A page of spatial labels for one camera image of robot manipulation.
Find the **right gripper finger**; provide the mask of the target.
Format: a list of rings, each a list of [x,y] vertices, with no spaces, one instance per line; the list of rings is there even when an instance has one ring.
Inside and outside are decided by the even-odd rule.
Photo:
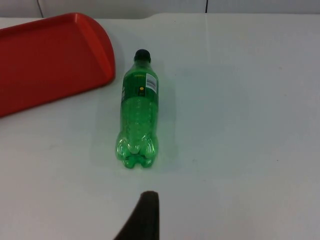
[[[159,240],[160,202],[155,191],[145,191],[119,231],[116,240]]]

